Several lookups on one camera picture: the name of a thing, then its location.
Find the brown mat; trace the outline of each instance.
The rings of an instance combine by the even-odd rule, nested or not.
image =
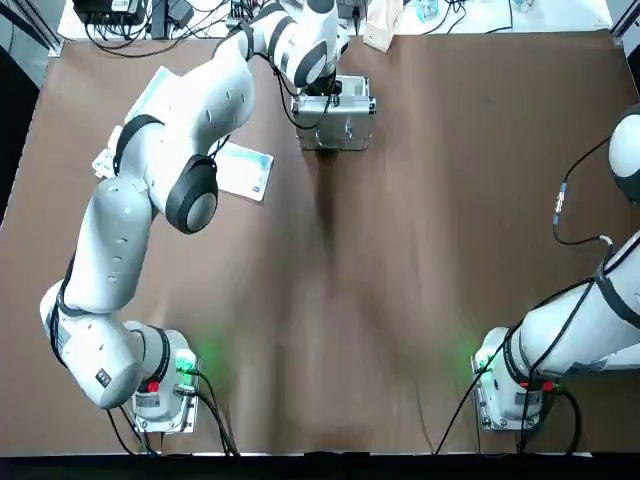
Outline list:
[[[113,125],[160,65],[182,74],[213,45],[122,60],[73,43],[51,61],[0,233],[0,454],[119,451],[50,352],[38,305],[65,270]],[[245,451],[427,451],[416,391],[437,443],[487,330],[599,260],[599,246],[554,243],[551,216],[566,168],[637,101],[622,51],[605,33],[397,37],[386,56],[354,40],[341,71],[371,77],[379,113],[369,149],[337,159],[300,153],[270,69],[252,69],[255,111],[232,141],[274,156],[264,204],[222,194],[192,237],[159,218],[119,318],[187,335]],[[606,159],[575,176],[565,236],[622,242],[638,226]],[[581,450],[638,449],[637,373],[568,385]],[[469,403],[445,450],[475,451],[474,422]],[[559,404],[531,448],[562,451],[572,422]],[[513,439],[482,434],[483,449]],[[219,450],[208,413],[165,447]]]

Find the power cable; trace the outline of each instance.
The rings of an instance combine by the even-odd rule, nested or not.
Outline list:
[[[511,5],[511,0],[507,0],[507,3],[509,4],[509,26],[508,27],[494,28],[493,30],[489,30],[488,32],[484,32],[485,35],[487,35],[489,33],[502,32],[503,30],[511,30],[511,31],[513,31],[513,5]]]
[[[131,45],[131,43],[133,43],[133,41],[135,41],[138,38],[139,34],[142,31],[146,30],[146,28],[148,27],[148,25],[151,22],[151,17],[150,16],[147,16],[147,19],[146,19],[143,27],[141,27],[140,30],[138,30],[138,32],[137,32],[138,36],[136,36],[136,34],[134,34],[135,38],[133,38],[132,40],[130,40],[128,42],[125,42],[125,44],[121,44],[121,45],[118,45],[118,46],[107,46],[107,45],[101,45],[100,43],[98,43],[89,34],[89,28],[88,28],[88,25],[90,23],[89,21],[87,21],[85,23],[84,28],[85,28],[85,33],[87,35],[87,38],[91,41],[91,43],[93,43],[98,49],[100,49],[101,51],[103,51],[105,53],[108,53],[110,55],[114,55],[114,56],[117,56],[117,57],[121,57],[121,58],[146,58],[146,57],[151,57],[151,56],[154,56],[154,55],[158,55],[158,54],[161,54],[161,53],[168,52],[169,50],[172,50],[173,48],[175,48],[180,42],[186,40],[187,38],[189,38],[192,35],[195,36],[196,38],[199,38],[199,37],[197,37],[198,33],[203,32],[205,30],[208,30],[213,25],[224,21],[224,19],[212,20],[208,25],[206,25],[204,27],[195,28],[195,27],[198,27],[198,25],[201,25],[204,21],[206,21],[211,15],[213,15],[220,7],[222,7],[227,2],[228,2],[228,0],[222,0],[215,8],[211,9],[209,11],[209,13],[205,17],[203,17],[200,21],[198,21],[198,23],[196,23],[192,27],[187,27],[187,32],[185,32],[182,35],[176,37],[175,39],[172,39],[173,42],[170,45],[168,45],[168,46],[166,46],[164,48],[161,48],[159,50],[153,51],[153,52],[147,52],[147,53],[141,53],[141,54],[125,54],[125,53],[121,53],[121,52],[117,51],[117,50],[120,50],[120,49],[122,49],[124,47],[128,47],[129,45]]]
[[[9,0],[4,0],[4,4],[7,6],[7,8],[11,9],[11,4],[9,3]],[[15,38],[16,38],[16,24],[11,22],[11,40],[9,40],[9,48],[7,48],[7,53],[9,55],[11,55],[11,47],[13,47],[13,41],[15,40]]]
[[[571,165],[569,170],[567,170],[567,173],[565,174],[565,176],[564,176],[564,178],[562,180],[562,183],[560,184],[560,191],[558,192],[558,196],[557,196],[557,199],[556,199],[555,214],[553,216],[553,238],[555,238],[556,241],[558,243],[561,243],[562,245],[578,246],[578,245],[584,245],[586,243],[597,242],[597,241],[600,241],[600,240],[605,241],[608,245],[612,245],[613,244],[611,239],[609,237],[605,236],[605,235],[594,235],[594,236],[591,236],[591,237],[583,238],[581,240],[563,240],[562,238],[560,238],[560,235],[558,234],[558,225],[560,224],[560,214],[562,213],[562,207],[564,205],[564,200],[565,200],[565,197],[566,197],[567,183],[569,182],[569,177],[574,172],[576,167],[578,167],[589,156],[591,156],[594,152],[596,152],[603,145],[605,145],[610,139],[611,139],[611,137],[605,138],[604,140],[599,142],[597,145],[592,147],[589,151],[587,151],[587,153],[582,155],[582,157],[580,157],[577,161],[575,161],[573,163],[573,165]]]

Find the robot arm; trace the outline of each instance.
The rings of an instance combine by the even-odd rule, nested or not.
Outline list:
[[[616,127],[609,161],[617,185],[632,201],[640,200],[640,108]],[[474,370],[495,354],[491,369],[480,378],[478,408],[487,430],[520,430],[532,368],[536,379],[555,380],[580,371],[640,368],[640,232],[596,273],[593,283],[572,288],[529,311],[504,349],[508,335],[496,328],[472,358]],[[565,324],[575,313],[566,328]],[[544,353],[563,331],[547,356]],[[542,382],[529,385],[527,428],[542,409]]]
[[[196,360],[184,337],[114,317],[135,294],[153,219],[161,213],[186,234],[211,221],[218,187],[208,153],[251,115],[248,60],[269,59],[302,88],[335,74],[347,39],[334,0],[309,0],[299,23],[272,1],[222,41],[210,61],[155,99],[165,102],[167,118],[142,112],[123,127],[116,177],[96,187],[68,278],[53,285],[40,305],[52,346],[100,408],[117,407],[135,394],[137,414],[172,426],[185,410],[174,395],[184,381],[176,367],[194,367]]]

